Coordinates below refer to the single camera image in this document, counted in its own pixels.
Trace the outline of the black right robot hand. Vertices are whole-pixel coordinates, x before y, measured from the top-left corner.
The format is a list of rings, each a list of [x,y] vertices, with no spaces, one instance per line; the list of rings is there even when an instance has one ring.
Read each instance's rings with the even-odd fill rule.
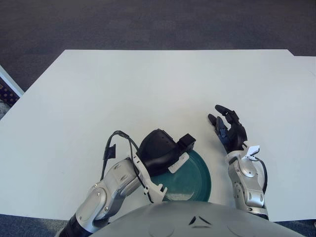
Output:
[[[235,111],[232,111],[224,106],[215,105],[215,109],[226,119],[231,126],[227,128],[221,117],[215,117],[212,114],[208,115],[208,120],[213,125],[215,133],[221,141],[227,153],[232,151],[242,151],[247,135],[245,128],[239,122],[239,117]]]

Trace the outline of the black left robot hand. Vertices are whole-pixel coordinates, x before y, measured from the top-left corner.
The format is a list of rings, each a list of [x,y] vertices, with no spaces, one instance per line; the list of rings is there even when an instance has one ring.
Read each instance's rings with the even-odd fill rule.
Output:
[[[195,141],[193,136],[186,134],[175,142],[167,132],[156,129],[144,138],[136,154],[153,177],[165,173],[181,155],[189,153]]]

